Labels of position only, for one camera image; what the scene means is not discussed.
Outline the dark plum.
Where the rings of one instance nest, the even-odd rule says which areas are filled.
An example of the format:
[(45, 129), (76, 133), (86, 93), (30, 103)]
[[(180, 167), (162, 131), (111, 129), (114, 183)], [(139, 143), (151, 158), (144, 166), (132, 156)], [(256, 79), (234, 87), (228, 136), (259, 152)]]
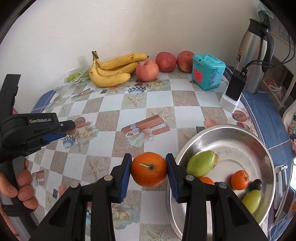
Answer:
[(251, 184), (252, 190), (260, 191), (262, 189), (262, 181), (260, 179), (255, 179)]

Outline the red middle apple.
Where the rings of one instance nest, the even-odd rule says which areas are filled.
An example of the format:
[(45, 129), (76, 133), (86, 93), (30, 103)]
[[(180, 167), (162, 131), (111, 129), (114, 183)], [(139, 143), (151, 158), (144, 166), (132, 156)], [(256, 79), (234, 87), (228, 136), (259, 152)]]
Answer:
[(155, 58), (155, 63), (158, 65), (159, 71), (172, 72), (177, 65), (177, 60), (175, 56), (169, 52), (159, 52)]

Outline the yellow banana bunch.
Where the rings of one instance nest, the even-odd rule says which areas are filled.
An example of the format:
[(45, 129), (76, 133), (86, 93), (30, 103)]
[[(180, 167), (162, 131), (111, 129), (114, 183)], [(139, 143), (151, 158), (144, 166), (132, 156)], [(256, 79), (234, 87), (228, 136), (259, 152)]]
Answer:
[(98, 87), (113, 87), (127, 82), (139, 63), (149, 58), (145, 53), (136, 52), (101, 62), (96, 51), (92, 51), (92, 57), (89, 78)]

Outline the stainless steel kettle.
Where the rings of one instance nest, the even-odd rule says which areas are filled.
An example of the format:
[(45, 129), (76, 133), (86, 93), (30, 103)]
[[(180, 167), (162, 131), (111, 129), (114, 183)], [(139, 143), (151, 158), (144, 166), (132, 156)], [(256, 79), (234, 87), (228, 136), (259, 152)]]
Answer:
[(260, 65), (250, 65), (247, 68), (247, 80), (244, 90), (255, 94), (259, 89), (267, 68), (264, 63), (271, 63), (274, 52), (273, 37), (269, 33), (269, 27), (257, 20), (250, 19), (236, 57), (235, 70), (241, 71), (249, 62), (260, 60)]

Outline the orange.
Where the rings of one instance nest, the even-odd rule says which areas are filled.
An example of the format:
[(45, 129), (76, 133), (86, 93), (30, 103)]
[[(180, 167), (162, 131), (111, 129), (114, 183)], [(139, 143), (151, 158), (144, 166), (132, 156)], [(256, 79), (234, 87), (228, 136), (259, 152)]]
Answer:
[(243, 190), (248, 184), (249, 174), (245, 170), (239, 170), (231, 177), (231, 185), (234, 190)]
[(138, 185), (156, 187), (166, 179), (167, 163), (159, 154), (144, 152), (133, 159), (130, 173)]
[(215, 185), (214, 181), (209, 177), (201, 177), (199, 178), (204, 184)]

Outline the large steel bowl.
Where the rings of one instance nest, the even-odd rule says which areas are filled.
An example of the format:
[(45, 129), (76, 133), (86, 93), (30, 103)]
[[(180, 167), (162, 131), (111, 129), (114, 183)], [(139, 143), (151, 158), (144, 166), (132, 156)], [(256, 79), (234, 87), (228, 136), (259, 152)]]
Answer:
[[(211, 150), (220, 157), (207, 177), (215, 185), (204, 184), (189, 175), (190, 158)], [(261, 225), (275, 194), (275, 171), (264, 143), (244, 128), (219, 125), (196, 134), (178, 156), (166, 155), (169, 184), (166, 208), (171, 226), (181, 240), (267, 240)], [(251, 214), (242, 203), (250, 185), (234, 190), (232, 175), (245, 170), (251, 181), (262, 181), (261, 201)]]

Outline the large green mango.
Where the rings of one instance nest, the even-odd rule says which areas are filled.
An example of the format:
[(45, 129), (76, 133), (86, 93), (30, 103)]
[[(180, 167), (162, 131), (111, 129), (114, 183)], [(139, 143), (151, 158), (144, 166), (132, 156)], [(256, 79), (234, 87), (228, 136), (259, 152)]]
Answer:
[(189, 175), (200, 178), (212, 170), (215, 162), (216, 154), (213, 151), (200, 151), (190, 158), (186, 170)]

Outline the small brown longan on table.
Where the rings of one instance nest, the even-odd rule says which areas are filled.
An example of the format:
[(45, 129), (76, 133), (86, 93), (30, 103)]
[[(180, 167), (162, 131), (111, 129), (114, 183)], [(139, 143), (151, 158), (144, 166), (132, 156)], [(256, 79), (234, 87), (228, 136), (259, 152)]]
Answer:
[(70, 136), (74, 135), (75, 133), (76, 133), (76, 129), (65, 132), (66, 135), (70, 135)]

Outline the pale red front apple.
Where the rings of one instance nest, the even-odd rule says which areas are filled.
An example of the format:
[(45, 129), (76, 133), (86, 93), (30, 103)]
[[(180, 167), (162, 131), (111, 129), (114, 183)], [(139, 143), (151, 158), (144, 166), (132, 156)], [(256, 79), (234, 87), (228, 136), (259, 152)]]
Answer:
[(142, 82), (154, 81), (159, 75), (159, 67), (154, 61), (147, 59), (138, 64), (135, 74)]

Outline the red right apple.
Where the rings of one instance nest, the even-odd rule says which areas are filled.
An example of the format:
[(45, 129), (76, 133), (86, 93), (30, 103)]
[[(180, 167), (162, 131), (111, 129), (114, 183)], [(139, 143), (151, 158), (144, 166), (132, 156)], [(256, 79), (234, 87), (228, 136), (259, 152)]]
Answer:
[(195, 54), (191, 51), (182, 51), (177, 56), (177, 67), (180, 71), (191, 73), (193, 68), (193, 56)]

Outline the teal toy box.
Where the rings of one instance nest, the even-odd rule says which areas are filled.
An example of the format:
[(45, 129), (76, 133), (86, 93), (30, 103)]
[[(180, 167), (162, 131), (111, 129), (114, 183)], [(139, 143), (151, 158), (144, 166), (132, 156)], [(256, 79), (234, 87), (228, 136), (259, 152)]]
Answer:
[(217, 88), (225, 71), (225, 63), (210, 54), (193, 56), (192, 80), (203, 90)]

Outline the clear plastic fruit tray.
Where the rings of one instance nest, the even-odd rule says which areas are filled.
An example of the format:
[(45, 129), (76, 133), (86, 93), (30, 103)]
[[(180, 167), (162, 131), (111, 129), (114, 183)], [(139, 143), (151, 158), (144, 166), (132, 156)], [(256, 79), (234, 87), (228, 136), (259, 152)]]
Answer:
[(71, 87), (72, 85), (78, 85), (81, 82), (90, 80), (89, 70), (90, 67), (80, 67), (71, 70), (60, 78), (59, 85), (55, 89)]

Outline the black power adapter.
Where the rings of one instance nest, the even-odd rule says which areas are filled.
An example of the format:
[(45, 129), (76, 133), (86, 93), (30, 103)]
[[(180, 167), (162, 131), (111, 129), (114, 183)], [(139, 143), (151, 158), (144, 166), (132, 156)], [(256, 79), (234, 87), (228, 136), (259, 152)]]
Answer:
[(247, 69), (243, 68), (241, 72), (234, 70), (226, 89), (226, 96), (230, 97), (234, 101), (238, 101), (240, 99), (241, 93), (243, 92), (246, 81)]

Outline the brown longan in bowl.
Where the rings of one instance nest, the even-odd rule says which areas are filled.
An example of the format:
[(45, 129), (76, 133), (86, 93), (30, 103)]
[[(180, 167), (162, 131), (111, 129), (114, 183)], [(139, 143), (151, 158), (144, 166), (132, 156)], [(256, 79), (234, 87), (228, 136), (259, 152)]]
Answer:
[(215, 162), (214, 162), (214, 165), (215, 165), (215, 166), (218, 165), (219, 162), (220, 162), (220, 157), (219, 157), (218, 154), (215, 154)]

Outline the checkered printed tablecloth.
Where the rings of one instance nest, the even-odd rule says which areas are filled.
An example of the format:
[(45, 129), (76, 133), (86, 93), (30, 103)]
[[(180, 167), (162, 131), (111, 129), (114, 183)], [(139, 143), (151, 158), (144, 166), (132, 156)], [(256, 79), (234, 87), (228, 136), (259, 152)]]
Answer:
[(56, 203), (61, 185), (92, 183), (119, 165), (125, 153), (177, 155), (206, 120), (256, 133), (275, 166), (292, 167), (288, 133), (266, 93), (244, 94), (236, 113), (219, 106), (231, 73), (226, 68), (219, 87), (208, 91), (198, 87), (190, 74), (175, 70), (147, 84), (133, 77), (123, 85), (102, 89), (85, 80), (41, 96), (33, 112), (54, 112), (59, 120), (73, 120), (78, 126), (72, 137), (29, 156), (31, 172), (44, 175), (44, 183), (35, 180), (37, 219), (42, 220)]

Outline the small green fruit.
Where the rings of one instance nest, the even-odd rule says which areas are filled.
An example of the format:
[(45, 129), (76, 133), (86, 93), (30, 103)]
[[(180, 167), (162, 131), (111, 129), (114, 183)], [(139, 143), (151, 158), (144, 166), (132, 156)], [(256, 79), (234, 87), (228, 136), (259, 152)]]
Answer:
[(253, 214), (259, 207), (261, 201), (261, 193), (259, 190), (252, 190), (248, 192), (242, 200), (242, 203)]

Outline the orange in bowl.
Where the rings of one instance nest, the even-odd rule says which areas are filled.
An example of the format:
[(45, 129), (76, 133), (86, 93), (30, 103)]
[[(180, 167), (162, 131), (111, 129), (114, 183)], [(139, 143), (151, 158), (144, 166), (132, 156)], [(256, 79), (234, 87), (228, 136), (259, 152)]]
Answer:
[(231, 185), (234, 190), (243, 190), (248, 184), (249, 174), (245, 170), (239, 170), (231, 177)]

